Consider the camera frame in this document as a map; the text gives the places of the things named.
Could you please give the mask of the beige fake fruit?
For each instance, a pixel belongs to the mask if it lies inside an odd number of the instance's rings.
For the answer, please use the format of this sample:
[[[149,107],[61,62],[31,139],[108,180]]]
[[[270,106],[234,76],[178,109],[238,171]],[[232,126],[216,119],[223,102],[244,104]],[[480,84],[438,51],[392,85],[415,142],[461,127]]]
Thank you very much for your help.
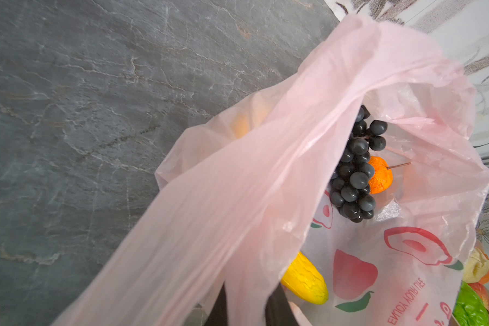
[[[481,249],[475,247],[464,265],[463,281],[479,283],[479,280],[489,271],[489,257]]]

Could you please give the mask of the pink plastic bag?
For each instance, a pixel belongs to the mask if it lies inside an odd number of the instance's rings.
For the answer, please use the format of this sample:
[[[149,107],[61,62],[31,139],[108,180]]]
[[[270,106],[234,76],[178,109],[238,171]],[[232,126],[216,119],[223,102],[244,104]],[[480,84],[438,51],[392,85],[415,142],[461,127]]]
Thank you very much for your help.
[[[181,325],[225,289],[230,325],[264,325],[305,249],[330,299],[290,305],[300,324],[447,325],[489,189],[475,95],[428,35],[347,16],[293,76],[179,137],[159,194],[55,324]],[[322,201],[361,106],[407,167],[355,224]]]

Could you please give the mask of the red fake apple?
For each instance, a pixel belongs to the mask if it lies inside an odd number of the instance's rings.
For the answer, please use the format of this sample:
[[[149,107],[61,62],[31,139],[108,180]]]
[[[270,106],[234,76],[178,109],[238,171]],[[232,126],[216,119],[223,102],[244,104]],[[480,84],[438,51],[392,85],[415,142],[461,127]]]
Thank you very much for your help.
[[[485,286],[483,286],[481,283],[469,283],[469,286],[478,295],[485,309],[489,313],[489,296]]]

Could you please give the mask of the green fake fruit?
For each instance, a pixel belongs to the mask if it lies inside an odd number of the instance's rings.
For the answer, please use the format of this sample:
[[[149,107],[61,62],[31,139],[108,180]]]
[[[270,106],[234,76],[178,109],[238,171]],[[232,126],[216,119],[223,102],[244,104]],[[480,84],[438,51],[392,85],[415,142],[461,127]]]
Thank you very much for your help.
[[[489,326],[489,312],[482,298],[465,282],[460,285],[453,317],[461,326]]]

